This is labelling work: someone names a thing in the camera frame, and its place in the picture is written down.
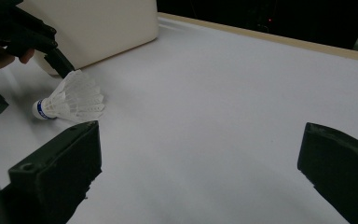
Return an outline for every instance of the shuttlecock cork base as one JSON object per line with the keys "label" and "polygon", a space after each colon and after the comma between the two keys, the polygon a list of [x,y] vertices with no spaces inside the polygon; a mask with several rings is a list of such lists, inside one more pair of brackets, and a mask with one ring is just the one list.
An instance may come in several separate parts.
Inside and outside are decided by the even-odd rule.
{"label": "shuttlecock cork base", "polygon": [[86,122],[103,114],[103,95],[89,75],[80,70],[70,72],[48,97],[34,103],[32,111],[38,119],[69,119]]}

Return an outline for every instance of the white table surface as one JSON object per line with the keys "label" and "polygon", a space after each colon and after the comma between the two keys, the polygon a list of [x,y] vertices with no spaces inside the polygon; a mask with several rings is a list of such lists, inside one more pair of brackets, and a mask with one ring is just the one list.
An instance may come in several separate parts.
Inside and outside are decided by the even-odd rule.
{"label": "white table surface", "polygon": [[[346,223],[296,162],[306,122],[358,138],[358,61],[160,18],[156,41],[84,71],[105,95],[103,172],[69,223]],[[0,70],[1,188],[75,125],[32,116],[60,81]]]}

